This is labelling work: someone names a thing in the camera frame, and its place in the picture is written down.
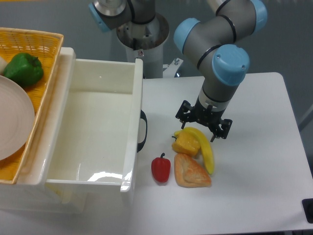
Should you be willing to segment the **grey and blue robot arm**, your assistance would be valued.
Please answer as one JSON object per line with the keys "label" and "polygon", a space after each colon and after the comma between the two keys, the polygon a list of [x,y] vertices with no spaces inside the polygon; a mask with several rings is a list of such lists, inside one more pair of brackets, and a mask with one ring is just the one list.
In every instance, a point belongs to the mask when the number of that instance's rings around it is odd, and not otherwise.
{"label": "grey and blue robot arm", "polygon": [[[174,32],[179,51],[204,77],[195,105],[184,101],[176,118],[182,124],[197,122],[209,128],[214,139],[225,139],[232,120],[222,115],[250,60],[236,42],[262,29],[268,20],[266,6],[260,0],[212,0],[215,17],[205,23],[195,18],[181,22]],[[169,36],[169,24],[156,12],[153,0],[94,0],[89,10],[103,32],[115,30],[128,61],[141,59],[144,76],[161,77],[163,45]]]}

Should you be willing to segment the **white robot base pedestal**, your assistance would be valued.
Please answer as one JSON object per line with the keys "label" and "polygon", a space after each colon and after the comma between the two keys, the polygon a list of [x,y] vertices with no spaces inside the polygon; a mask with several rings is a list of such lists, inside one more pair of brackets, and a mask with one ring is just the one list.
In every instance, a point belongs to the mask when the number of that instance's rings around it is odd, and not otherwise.
{"label": "white robot base pedestal", "polygon": [[127,61],[143,61],[145,78],[163,77],[163,46],[169,37],[167,20],[159,13],[147,24],[128,22],[117,28],[116,34],[125,48]]}

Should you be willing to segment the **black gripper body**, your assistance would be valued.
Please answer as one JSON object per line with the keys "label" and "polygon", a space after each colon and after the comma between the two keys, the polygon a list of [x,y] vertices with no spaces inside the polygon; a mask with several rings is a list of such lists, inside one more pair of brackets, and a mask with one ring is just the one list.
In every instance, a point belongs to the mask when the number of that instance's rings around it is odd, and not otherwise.
{"label": "black gripper body", "polygon": [[204,108],[200,101],[197,101],[195,106],[190,111],[190,122],[197,122],[206,127],[217,127],[220,125],[222,115],[224,114],[224,110],[222,111],[213,111],[213,106],[209,105],[207,108]]}

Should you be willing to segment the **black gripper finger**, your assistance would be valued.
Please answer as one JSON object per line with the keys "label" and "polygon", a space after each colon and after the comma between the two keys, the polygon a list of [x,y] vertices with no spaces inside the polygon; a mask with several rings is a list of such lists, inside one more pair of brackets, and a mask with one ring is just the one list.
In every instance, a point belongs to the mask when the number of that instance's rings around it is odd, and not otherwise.
{"label": "black gripper finger", "polygon": [[210,142],[213,142],[215,139],[226,139],[229,133],[229,130],[232,125],[231,119],[219,119],[217,122],[210,125],[210,130],[212,132],[212,138]]}
{"label": "black gripper finger", "polygon": [[191,104],[187,100],[184,100],[176,114],[176,118],[181,123],[181,129],[184,129],[186,123],[190,122],[191,111],[192,111]]}

